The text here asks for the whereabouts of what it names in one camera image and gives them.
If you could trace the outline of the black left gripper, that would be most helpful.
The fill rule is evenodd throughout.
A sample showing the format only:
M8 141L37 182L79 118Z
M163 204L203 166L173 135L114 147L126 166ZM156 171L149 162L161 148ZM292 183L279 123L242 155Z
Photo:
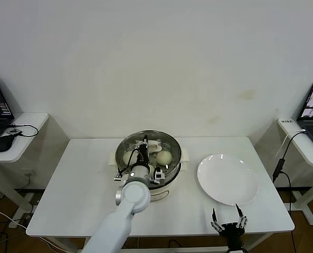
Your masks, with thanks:
M148 152L148 136L144 135L144 142L138 146L137 163L139 165L149 165L149 152Z

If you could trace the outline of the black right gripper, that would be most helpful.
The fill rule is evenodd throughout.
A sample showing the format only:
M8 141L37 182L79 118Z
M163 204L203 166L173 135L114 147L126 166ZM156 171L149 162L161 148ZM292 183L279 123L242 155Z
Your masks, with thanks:
M217 221L215 209L213 208L211 226L217 232L219 232L220 236L226 239L229 250L244 250L241 236L245 233L245 227L248 222L248 218L243 214L242 210L237 204L236 209L238 211L239 221L220 225Z

